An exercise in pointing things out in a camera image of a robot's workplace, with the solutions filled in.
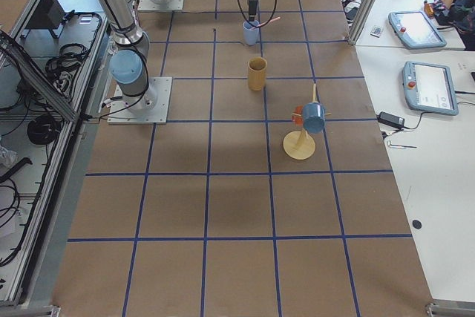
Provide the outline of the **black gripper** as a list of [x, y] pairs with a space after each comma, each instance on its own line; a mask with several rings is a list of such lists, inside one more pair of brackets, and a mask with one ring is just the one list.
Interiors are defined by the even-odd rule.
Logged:
[[257, 15], [257, 9], [258, 9], [258, 0], [248, 0], [249, 22], [255, 21], [255, 16]]

